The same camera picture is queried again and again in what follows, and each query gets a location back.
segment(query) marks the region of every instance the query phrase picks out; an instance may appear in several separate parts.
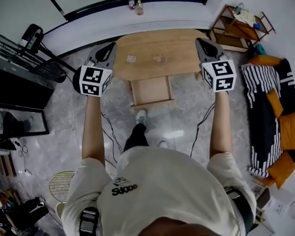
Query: leg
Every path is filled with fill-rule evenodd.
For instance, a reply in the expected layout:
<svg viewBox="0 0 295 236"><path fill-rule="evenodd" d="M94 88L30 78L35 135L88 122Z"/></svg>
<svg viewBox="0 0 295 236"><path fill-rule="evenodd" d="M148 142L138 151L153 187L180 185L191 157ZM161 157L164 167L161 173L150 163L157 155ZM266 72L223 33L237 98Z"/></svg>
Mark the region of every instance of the leg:
<svg viewBox="0 0 295 236"><path fill-rule="evenodd" d="M136 146L149 146L147 139L144 135L146 129L147 127L145 127L144 124L137 124L133 128L131 136L127 139L123 152Z"/></svg>
<svg viewBox="0 0 295 236"><path fill-rule="evenodd" d="M147 111L142 109L137 114L137 125L133 128L131 136L126 141L123 152L136 146L149 146L144 135L146 131Z"/></svg>

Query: plastic bottle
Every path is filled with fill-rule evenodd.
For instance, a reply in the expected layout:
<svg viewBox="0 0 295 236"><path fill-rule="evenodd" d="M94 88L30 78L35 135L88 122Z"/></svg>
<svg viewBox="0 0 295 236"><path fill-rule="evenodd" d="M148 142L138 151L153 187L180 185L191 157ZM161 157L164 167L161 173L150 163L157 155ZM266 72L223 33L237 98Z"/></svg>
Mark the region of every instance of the plastic bottle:
<svg viewBox="0 0 295 236"><path fill-rule="evenodd" d="M136 14L143 15L143 5L141 3L141 0L138 0L138 3L136 5Z"/></svg>
<svg viewBox="0 0 295 236"><path fill-rule="evenodd" d="M237 5L234 8L234 13L239 15L243 9L244 9L244 4L241 2L239 5Z"/></svg>
<svg viewBox="0 0 295 236"><path fill-rule="evenodd" d="M129 0L129 8L130 10L134 10L136 8L134 0Z"/></svg>

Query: white sneaker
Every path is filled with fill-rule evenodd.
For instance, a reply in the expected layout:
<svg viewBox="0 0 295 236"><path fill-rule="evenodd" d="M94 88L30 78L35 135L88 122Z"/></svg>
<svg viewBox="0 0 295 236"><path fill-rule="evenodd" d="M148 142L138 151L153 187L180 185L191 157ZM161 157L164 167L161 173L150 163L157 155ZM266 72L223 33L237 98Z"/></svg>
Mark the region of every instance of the white sneaker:
<svg viewBox="0 0 295 236"><path fill-rule="evenodd" d="M168 148L168 143L166 141L161 141L158 146L160 148Z"/></svg>
<svg viewBox="0 0 295 236"><path fill-rule="evenodd" d="M147 111L145 109L141 109L138 113L137 113L137 124L142 123L144 126L147 125Z"/></svg>

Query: white t-shirt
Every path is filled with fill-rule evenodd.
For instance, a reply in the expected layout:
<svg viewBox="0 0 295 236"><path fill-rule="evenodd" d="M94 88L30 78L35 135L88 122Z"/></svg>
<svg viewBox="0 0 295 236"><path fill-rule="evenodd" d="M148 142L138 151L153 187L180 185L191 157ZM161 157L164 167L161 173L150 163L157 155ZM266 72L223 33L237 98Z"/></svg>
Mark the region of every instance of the white t-shirt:
<svg viewBox="0 0 295 236"><path fill-rule="evenodd" d="M122 154L111 180L96 159L84 159L75 173L62 214L68 236L79 235L87 207L100 213L103 236L137 236L160 217L203 225L221 236L245 235L224 188L240 190L255 216L256 200L230 153L202 167L188 155L159 147L134 147Z"/></svg>

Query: printed logo on shirt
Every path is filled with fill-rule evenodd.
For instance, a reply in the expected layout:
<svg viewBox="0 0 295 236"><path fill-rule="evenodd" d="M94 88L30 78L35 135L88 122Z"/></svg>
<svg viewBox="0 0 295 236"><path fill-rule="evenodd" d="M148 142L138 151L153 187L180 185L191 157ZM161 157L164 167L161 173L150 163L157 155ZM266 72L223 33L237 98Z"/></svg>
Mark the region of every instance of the printed logo on shirt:
<svg viewBox="0 0 295 236"><path fill-rule="evenodd" d="M127 179L125 179L124 177L117 177L115 182L113 183L113 185L118 187L118 186L123 185L128 182L129 181Z"/></svg>
<svg viewBox="0 0 295 236"><path fill-rule="evenodd" d="M129 191L133 191L136 188L138 188L138 186L136 184L124 186L124 187L120 187L120 188L114 188L114 189L112 189L112 193L113 193L113 196L117 196L119 194L124 194L124 193L128 193Z"/></svg>
<svg viewBox="0 0 295 236"><path fill-rule="evenodd" d="M113 183L113 185L117 186L118 188L112 189L113 196L128 193L129 191L133 191L136 188L138 188L138 186L136 184L129 185L129 186L123 186L126 183L130 183L130 181L128 181L124 177L117 177L115 182Z"/></svg>

